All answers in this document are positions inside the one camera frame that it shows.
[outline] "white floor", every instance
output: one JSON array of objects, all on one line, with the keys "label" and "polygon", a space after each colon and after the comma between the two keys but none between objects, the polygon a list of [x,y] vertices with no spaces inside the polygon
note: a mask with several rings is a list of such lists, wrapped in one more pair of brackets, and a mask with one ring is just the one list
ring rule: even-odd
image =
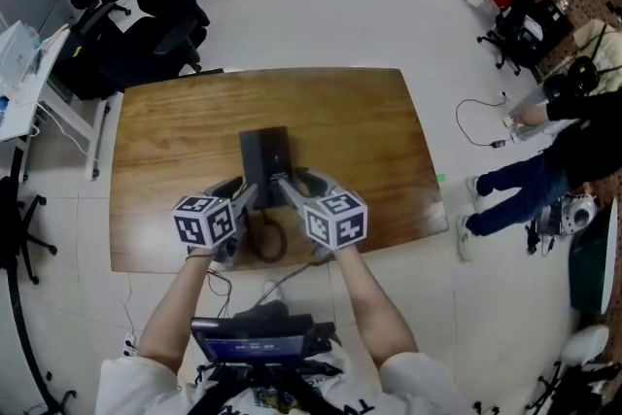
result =
[{"label": "white floor", "polygon": [[[465,98],[499,102],[501,91],[521,98],[534,85],[495,68],[495,51],[475,42],[491,25],[490,11],[463,0],[198,0],[212,24],[199,48],[203,68],[382,66],[400,68],[424,127],[450,229],[435,237],[369,255],[372,271],[412,326],[422,351],[440,359],[469,400],[498,404],[502,415],[522,412],[537,377],[570,334],[568,245],[543,259],[526,254],[525,229],[516,225],[478,241],[479,259],[460,263],[454,220],[470,210],[464,179],[535,154],[546,139],[492,150],[471,146],[456,126]],[[131,17],[115,13],[125,29]],[[71,414],[92,413],[99,366],[121,353],[124,334],[145,326],[172,275],[112,273],[108,209],[119,96],[104,130],[100,178],[83,180],[83,159],[53,123],[35,139],[30,178],[23,191],[48,198],[35,225],[58,247],[51,257],[32,248],[41,284],[21,281],[21,296],[35,354],[50,370],[57,396],[76,389]],[[505,108],[465,105],[461,119],[477,141],[507,138]],[[6,161],[10,152],[3,150]],[[492,196],[491,202],[499,197]],[[231,311],[249,307],[270,272],[237,272]],[[0,279],[6,280],[5,273]],[[285,286],[293,311],[335,320],[347,349],[362,348],[339,270],[308,270]],[[206,289],[198,314],[214,315],[221,299]],[[122,304],[126,305],[129,318]],[[0,410],[17,414],[40,402],[18,347],[5,282],[0,283],[2,340]],[[202,363],[189,348],[182,380]],[[358,369],[373,378],[369,362]]]}]

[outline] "person's hand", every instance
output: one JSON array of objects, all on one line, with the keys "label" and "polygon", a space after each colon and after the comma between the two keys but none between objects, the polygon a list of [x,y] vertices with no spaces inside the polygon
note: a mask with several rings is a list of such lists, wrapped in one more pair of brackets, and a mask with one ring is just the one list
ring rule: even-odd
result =
[{"label": "person's hand", "polygon": [[525,106],[510,116],[515,122],[525,126],[538,126],[548,121],[546,106]]}]

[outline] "wooden table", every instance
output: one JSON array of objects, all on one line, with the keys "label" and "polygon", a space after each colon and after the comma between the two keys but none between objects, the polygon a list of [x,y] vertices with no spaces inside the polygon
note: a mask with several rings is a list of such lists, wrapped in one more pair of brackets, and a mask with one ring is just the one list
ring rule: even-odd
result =
[{"label": "wooden table", "polygon": [[[447,229],[430,153],[396,69],[301,68],[199,75],[130,88],[113,162],[113,271],[173,273],[186,256],[170,210],[183,195],[243,174],[238,133],[286,125],[294,166],[355,190],[368,205],[363,252]],[[270,210],[290,265],[310,245],[290,208]],[[268,234],[254,217],[259,244]],[[266,266],[244,246],[237,268]]]}]

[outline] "sneaker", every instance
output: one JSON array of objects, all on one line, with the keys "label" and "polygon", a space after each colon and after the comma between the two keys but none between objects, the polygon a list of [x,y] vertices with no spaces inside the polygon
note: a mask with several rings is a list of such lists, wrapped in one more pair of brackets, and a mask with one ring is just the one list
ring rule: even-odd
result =
[{"label": "sneaker", "polygon": [[479,213],[481,211],[482,195],[477,191],[477,180],[479,177],[466,177],[466,189],[473,200],[473,207]]},{"label": "sneaker", "polygon": [[458,231],[458,254],[463,261],[473,261],[471,244],[472,238],[475,237],[475,235],[473,235],[473,232],[467,228],[467,220],[467,215],[461,215],[456,219]]},{"label": "sneaker", "polygon": [[[274,286],[276,286],[276,281],[274,280],[266,280],[263,283],[263,294],[265,295],[265,293],[269,292],[270,289],[272,289]],[[270,301],[283,301],[285,302],[285,297],[283,296],[283,291],[281,290],[281,286],[277,287],[274,291],[272,291],[268,297],[263,301],[262,304],[267,304]]]}]

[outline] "white cube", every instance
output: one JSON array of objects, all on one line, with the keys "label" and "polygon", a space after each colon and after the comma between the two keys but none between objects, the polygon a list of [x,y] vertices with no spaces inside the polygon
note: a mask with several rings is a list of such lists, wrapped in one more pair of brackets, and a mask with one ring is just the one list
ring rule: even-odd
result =
[{"label": "white cube", "polygon": [[306,234],[336,250],[367,236],[367,205],[355,195],[342,193],[322,197],[304,206]]},{"label": "white cube", "polygon": [[185,246],[214,249],[236,231],[229,199],[207,195],[183,197],[173,208],[172,216]]}]

